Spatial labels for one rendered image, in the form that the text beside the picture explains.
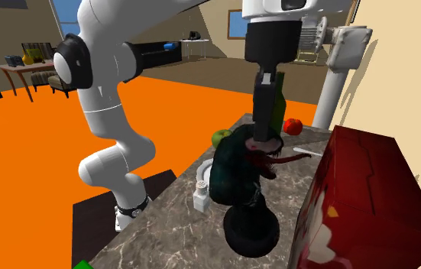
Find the wood framed window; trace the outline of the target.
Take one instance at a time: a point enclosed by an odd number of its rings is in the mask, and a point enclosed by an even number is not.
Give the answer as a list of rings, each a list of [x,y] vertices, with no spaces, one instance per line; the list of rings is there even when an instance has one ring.
[[[248,22],[249,20],[242,17],[241,9],[229,10],[227,38],[229,40],[244,40]]]

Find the wooden side table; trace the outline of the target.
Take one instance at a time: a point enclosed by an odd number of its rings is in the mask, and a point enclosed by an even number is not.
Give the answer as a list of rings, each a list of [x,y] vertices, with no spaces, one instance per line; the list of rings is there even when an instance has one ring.
[[[9,72],[18,75],[23,82],[29,99],[33,102],[31,91],[28,88],[23,74],[32,72],[31,82],[34,90],[37,90],[37,86],[48,85],[48,78],[56,74],[53,65],[53,54],[55,49],[51,47],[50,43],[22,43],[21,46],[23,56],[6,56],[5,60],[7,63],[5,65],[0,65],[0,69],[8,78],[15,96],[17,95],[16,88]]]

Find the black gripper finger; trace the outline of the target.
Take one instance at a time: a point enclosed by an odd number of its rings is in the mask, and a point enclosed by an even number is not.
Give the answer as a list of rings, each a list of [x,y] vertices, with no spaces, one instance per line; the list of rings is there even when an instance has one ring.
[[[266,142],[276,96],[277,70],[260,69],[255,77],[253,94],[254,140]]]

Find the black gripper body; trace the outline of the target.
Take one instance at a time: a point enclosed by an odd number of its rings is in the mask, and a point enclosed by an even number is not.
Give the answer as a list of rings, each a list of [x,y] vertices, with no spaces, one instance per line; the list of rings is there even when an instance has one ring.
[[[245,37],[245,59],[264,71],[274,72],[280,63],[296,59],[302,21],[251,22]]]

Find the dark green bottle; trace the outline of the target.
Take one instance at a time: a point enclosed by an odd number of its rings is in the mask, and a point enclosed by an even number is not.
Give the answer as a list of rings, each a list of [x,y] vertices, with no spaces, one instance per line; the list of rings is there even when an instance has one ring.
[[[274,100],[274,107],[272,111],[272,116],[270,120],[270,126],[276,133],[281,133],[283,123],[284,123],[284,115],[287,107],[286,100],[283,95],[283,81],[284,81],[285,73],[284,72],[277,72],[276,75],[276,84],[275,84],[275,100]]]

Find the red tomato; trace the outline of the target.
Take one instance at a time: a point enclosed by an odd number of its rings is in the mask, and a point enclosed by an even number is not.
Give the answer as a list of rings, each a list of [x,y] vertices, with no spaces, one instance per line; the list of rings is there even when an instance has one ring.
[[[283,125],[283,131],[288,135],[299,135],[303,130],[303,123],[299,119],[288,118]]]

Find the white salt shaker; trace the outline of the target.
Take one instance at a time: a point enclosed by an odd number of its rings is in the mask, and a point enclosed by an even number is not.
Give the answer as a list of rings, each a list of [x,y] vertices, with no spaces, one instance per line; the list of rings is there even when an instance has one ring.
[[[196,182],[196,190],[193,193],[193,206],[199,212],[205,212],[209,208],[208,183],[204,180]]]

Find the blue window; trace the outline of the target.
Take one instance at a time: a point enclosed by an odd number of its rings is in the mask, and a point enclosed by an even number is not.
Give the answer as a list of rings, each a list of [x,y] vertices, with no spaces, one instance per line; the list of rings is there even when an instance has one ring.
[[[62,39],[69,33],[79,34],[77,12],[82,0],[48,0]]]

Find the large red box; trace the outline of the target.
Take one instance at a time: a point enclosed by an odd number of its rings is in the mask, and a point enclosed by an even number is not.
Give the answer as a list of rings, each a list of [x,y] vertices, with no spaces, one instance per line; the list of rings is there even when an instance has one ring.
[[[419,269],[421,189],[394,138],[336,126],[287,269]]]

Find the white post with box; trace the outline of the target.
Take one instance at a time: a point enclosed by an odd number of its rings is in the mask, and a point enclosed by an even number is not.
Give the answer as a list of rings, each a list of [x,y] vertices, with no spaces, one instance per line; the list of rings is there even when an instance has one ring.
[[[326,61],[328,71],[313,118],[314,128],[329,129],[349,70],[359,68],[373,30],[366,26],[334,28]]]

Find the black monster bust figure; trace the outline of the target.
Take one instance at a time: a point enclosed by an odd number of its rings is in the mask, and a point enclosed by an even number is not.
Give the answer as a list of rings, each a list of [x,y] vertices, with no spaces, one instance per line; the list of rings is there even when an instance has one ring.
[[[265,142],[254,139],[254,125],[237,127],[215,150],[209,177],[209,196],[214,203],[228,206],[223,218],[225,240],[237,254],[260,258],[277,245],[280,226],[268,209],[260,178],[277,178],[275,164],[310,157],[300,153],[280,157],[284,142],[272,128]]]

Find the white spoon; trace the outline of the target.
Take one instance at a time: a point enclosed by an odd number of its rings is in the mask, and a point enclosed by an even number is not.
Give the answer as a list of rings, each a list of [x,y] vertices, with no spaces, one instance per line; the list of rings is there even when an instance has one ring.
[[[314,151],[308,151],[308,150],[302,149],[300,147],[294,147],[293,150],[295,152],[299,152],[301,154],[310,154],[310,155],[314,155],[314,156],[318,156],[318,157],[322,157],[323,156],[323,154],[316,153]]]

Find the white bowl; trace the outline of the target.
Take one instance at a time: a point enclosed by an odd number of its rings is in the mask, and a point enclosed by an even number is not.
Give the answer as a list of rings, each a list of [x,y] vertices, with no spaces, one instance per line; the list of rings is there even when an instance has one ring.
[[[196,169],[196,180],[204,181],[209,185],[210,171],[212,168],[213,159],[204,160]]]

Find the black sofa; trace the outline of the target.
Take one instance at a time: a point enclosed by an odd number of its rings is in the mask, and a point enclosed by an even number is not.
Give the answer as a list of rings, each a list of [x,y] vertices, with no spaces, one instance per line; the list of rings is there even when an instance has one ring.
[[[141,53],[143,68],[150,69],[182,60],[182,47],[180,41],[158,41],[135,44]]]

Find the white glass table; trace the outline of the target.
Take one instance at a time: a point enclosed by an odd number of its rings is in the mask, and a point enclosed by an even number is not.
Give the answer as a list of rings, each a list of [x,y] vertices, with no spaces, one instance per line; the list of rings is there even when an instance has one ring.
[[[192,44],[198,44],[200,46],[199,55],[204,59],[206,58],[206,45],[209,42],[209,39],[202,38],[198,31],[190,31],[189,36],[181,39],[180,42],[184,47],[184,53],[188,60],[190,59],[190,55],[192,53]]]

